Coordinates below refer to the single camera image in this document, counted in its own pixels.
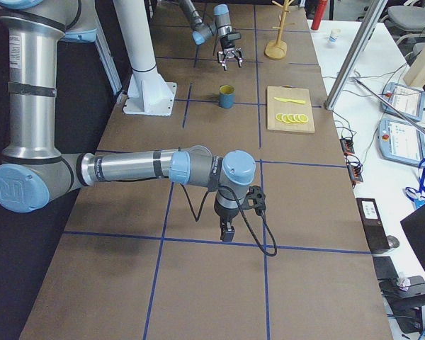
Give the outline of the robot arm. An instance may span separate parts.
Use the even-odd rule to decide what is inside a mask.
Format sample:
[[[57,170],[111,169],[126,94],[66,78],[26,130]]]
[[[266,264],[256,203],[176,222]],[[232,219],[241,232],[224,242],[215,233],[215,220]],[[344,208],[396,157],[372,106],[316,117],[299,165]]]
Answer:
[[[8,52],[8,31],[0,22],[0,154],[9,143]],[[61,151],[140,151],[173,147],[182,140],[180,113],[174,118],[113,114],[110,85],[93,44],[61,43],[57,71],[55,144]],[[197,143],[218,153],[257,150],[255,109],[240,106],[236,115],[217,109],[213,115],[222,122],[204,127],[195,139]],[[56,244],[81,213],[86,213],[81,230],[155,235],[164,224],[168,194],[167,181],[102,183],[68,193],[31,213],[15,213],[0,206],[0,248]]]
[[[236,60],[238,67],[242,67],[242,49],[236,47],[236,41],[242,38],[242,34],[232,27],[227,4],[214,7],[213,20],[210,23],[200,17],[192,1],[179,1],[178,5],[191,27],[192,39],[196,45],[202,45],[214,37],[220,43],[220,49],[214,53],[222,68],[227,71],[227,62],[230,60]]]

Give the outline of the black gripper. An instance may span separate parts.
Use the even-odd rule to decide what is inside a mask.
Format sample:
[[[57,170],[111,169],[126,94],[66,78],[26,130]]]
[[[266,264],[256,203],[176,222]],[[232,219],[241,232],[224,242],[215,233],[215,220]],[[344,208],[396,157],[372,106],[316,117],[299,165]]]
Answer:
[[[227,35],[220,38],[222,49],[217,52],[217,62],[225,71],[227,71],[227,61],[230,59],[235,59],[238,67],[243,65],[242,51],[240,47],[236,47],[235,41],[229,41]]]
[[[232,242],[234,239],[234,227],[232,220],[238,215],[238,208],[214,207],[220,218],[220,240],[222,242]]]

